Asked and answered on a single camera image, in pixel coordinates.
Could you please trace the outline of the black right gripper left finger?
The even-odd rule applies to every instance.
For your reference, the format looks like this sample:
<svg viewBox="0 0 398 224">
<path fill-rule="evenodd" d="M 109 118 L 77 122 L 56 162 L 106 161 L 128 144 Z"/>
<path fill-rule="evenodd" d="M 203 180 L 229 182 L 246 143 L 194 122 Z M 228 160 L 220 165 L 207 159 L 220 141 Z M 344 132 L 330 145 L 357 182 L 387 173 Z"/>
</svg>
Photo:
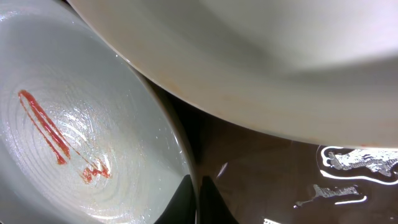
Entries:
<svg viewBox="0 0 398 224">
<path fill-rule="evenodd" d="M 183 177 L 164 212 L 154 224 L 195 224 L 196 197 L 190 175 Z"/>
</svg>

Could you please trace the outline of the white plate with sauce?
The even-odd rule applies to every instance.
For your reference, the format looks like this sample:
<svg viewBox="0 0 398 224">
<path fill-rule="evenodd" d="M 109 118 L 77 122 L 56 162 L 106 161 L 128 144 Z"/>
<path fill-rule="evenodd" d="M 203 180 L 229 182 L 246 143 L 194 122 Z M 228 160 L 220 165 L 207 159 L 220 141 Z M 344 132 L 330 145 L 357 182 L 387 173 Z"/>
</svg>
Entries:
<svg viewBox="0 0 398 224">
<path fill-rule="evenodd" d="M 345 147 L 397 146 L 397 0 L 74 0 L 163 89 L 229 122 Z"/>
</svg>

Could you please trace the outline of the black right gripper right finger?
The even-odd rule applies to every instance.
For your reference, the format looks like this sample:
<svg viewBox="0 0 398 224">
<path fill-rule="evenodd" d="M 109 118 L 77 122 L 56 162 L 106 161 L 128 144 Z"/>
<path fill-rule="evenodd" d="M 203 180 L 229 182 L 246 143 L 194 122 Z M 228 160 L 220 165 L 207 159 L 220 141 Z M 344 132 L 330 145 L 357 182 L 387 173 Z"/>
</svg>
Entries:
<svg viewBox="0 0 398 224">
<path fill-rule="evenodd" d="M 202 178 L 199 214 L 201 224 L 239 224 L 209 176 Z"/>
</svg>

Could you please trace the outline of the white plate with red streak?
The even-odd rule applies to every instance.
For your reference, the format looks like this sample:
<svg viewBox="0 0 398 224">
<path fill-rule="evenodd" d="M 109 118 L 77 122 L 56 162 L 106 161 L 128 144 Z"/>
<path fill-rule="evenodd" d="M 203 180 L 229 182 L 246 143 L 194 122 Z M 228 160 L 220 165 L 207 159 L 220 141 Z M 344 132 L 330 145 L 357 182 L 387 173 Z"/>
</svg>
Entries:
<svg viewBox="0 0 398 224">
<path fill-rule="evenodd" d="M 192 174 L 164 102 L 70 6 L 1 2 L 2 223 L 155 223 Z"/>
</svg>

